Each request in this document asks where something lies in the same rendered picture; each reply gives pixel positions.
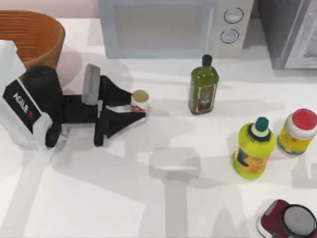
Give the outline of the red and white can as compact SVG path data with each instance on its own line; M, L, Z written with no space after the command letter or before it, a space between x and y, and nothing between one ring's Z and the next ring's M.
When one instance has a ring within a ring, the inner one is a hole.
M149 95L145 90L135 90L131 95L130 110L132 112L147 113L149 108Z

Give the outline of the pale grey rounded box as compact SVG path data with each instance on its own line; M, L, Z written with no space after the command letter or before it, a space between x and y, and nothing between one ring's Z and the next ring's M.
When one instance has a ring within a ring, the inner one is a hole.
M86 105L95 105L99 100L101 69L93 64L85 68L82 102Z

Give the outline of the microwave oven door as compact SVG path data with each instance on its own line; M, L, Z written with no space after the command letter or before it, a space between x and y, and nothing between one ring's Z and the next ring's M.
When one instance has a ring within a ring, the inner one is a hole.
M200 58L213 0L98 0L109 59Z

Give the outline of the orange woven basket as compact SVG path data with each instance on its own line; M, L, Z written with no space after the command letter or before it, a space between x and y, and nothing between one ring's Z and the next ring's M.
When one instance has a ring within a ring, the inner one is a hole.
M28 10L0 10L0 79L13 71L14 57L26 69L57 68L65 29L55 18Z

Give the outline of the pale microwave oven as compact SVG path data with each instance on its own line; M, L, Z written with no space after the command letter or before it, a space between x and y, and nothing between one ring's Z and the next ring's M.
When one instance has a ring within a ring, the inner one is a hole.
M253 4L254 0L98 0L106 56L236 58Z

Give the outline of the dark green oil bottle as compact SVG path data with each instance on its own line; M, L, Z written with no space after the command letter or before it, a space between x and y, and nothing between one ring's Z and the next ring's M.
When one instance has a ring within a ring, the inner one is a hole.
M203 55L202 65L191 72L188 106L193 115L209 113L214 108L219 75L211 64L212 56Z

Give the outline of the round microwave knob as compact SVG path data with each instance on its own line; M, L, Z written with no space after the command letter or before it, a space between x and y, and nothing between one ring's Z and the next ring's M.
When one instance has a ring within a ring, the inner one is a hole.
M235 29L223 31L219 38L224 44L232 44L238 40L239 32Z
M244 17L244 12L241 8L233 8L233 9L228 9L225 13L224 13L224 20L228 23L228 24L236 24L238 22L240 22Z

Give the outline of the yellow bottle with green cap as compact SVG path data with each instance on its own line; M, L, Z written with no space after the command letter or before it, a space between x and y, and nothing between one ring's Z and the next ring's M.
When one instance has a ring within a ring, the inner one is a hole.
M257 118L241 127L236 148L232 154L232 166L237 174L247 180L259 178L276 145L276 138L269 129L266 117Z

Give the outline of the white jar with red lid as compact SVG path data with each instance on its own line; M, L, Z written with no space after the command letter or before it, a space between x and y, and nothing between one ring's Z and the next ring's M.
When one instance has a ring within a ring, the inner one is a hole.
M309 109L297 109L285 120L277 145L290 155L301 155L316 134L317 115Z

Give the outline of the dark red kitchen scale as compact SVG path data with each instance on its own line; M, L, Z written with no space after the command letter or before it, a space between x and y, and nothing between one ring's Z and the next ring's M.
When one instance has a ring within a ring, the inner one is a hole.
M263 213L257 229L263 238L317 238L317 218L303 205L278 199Z

